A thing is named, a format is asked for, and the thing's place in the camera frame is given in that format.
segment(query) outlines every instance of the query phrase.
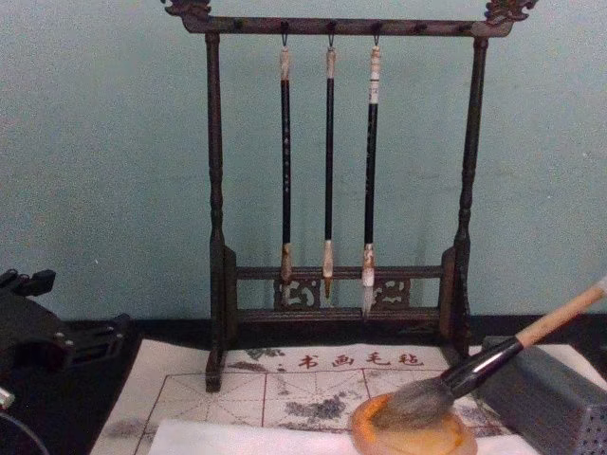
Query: white brush tip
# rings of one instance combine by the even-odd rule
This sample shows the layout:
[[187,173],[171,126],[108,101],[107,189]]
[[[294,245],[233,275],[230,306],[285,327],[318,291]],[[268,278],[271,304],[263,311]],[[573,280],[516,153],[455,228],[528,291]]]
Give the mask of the white brush tip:
[[607,296],[607,276],[597,283],[597,287],[603,291],[603,294]]
[[288,305],[288,300],[290,297],[290,290],[291,290],[291,285],[290,284],[283,284],[283,305]]
[[373,306],[373,286],[364,286],[362,288],[362,317],[367,319]]

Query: gray brush bristles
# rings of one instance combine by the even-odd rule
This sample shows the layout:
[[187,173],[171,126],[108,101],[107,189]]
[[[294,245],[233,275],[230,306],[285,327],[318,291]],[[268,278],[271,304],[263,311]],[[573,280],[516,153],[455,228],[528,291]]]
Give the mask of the gray brush bristles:
[[440,376],[407,384],[390,397],[372,418],[383,430],[406,430],[436,424],[453,406],[451,389]]

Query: wooden base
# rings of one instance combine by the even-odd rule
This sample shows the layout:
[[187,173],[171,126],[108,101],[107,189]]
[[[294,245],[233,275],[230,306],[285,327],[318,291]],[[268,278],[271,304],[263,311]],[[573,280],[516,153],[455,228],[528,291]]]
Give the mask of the wooden base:
[[[212,312],[217,326],[213,328],[212,350],[206,369],[207,391],[221,389],[221,372],[225,353],[237,342],[238,330],[247,327],[258,334],[258,345],[282,346],[284,338],[280,333],[293,335],[298,331],[306,334],[348,333],[353,342],[363,341],[367,335],[391,335],[399,342],[411,344],[431,344],[441,346],[446,358],[452,364],[468,355],[469,310],[467,301],[457,301],[453,295],[455,283],[455,252],[447,249],[441,265],[412,267],[379,267],[377,275],[382,279],[378,285],[389,280],[404,282],[406,292],[396,305],[375,305],[369,318],[363,320],[360,308],[321,308],[313,306],[275,305],[273,310],[238,309],[238,280],[277,280],[277,267],[237,267],[236,255],[224,246],[224,276],[222,285],[224,301],[219,301]],[[294,268],[294,276],[302,281],[321,281],[320,267]],[[336,267],[335,280],[355,280],[360,267]],[[412,307],[409,305],[409,280],[439,279],[439,302],[435,307]]]

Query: wooden brush stand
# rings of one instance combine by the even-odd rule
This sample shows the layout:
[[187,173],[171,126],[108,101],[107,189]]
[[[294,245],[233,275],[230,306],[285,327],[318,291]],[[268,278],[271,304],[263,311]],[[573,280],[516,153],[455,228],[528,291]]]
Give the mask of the wooden brush stand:
[[[236,254],[226,246],[222,230],[222,132],[219,76],[219,37],[224,33],[273,34],[284,31],[288,24],[291,35],[382,36],[441,36],[471,39],[473,64],[469,93],[468,122],[464,144],[462,190],[459,203],[459,223],[450,246],[442,255],[440,264],[429,266],[378,267],[375,291],[382,296],[398,298],[398,303],[378,302],[374,305],[367,324],[384,322],[403,326],[401,333],[433,335],[450,361],[468,355],[469,348],[469,220],[472,205],[472,185],[481,124],[483,80],[489,38],[505,37],[515,22],[527,17],[524,9],[531,9],[537,0],[491,0],[487,4],[485,21],[424,21],[376,20],[336,18],[287,17],[217,17],[211,16],[210,0],[174,0],[166,8],[183,21],[190,33],[204,33],[207,45],[209,170],[211,177],[211,316],[212,350],[206,369],[207,391],[219,391],[224,355],[237,337],[239,323],[254,324],[271,330],[276,324],[303,324],[321,321],[339,323],[361,319],[360,308],[321,308],[320,292],[322,268],[294,267],[293,280],[298,287],[291,297],[308,297],[306,304],[286,305],[282,302],[279,267],[240,267]],[[334,280],[359,280],[361,267],[337,266]],[[440,280],[438,303],[432,308],[412,307],[409,304],[411,280]],[[274,281],[276,297],[272,310],[244,310],[237,305],[239,280]]]

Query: hook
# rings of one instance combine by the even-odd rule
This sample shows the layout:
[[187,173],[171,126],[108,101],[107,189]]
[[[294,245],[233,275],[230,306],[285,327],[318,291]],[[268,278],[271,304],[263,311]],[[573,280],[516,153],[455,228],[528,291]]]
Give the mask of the hook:
[[335,38],[335,27],[336,26],[337,26],[337,23],[335,21],[329,22],[329,24],[326,26],[329,30],[329,47],[333,47],[333,39]]
[[376,46],[379,45],[379,32],[381,31],[382,26],[383,24],[381,24],[380,22],[373,26],[373,40],[375,41]]
[[288,38],[288,22],[281,22],[281,35],[283,36],[283,46],[286,47],[286,39]]

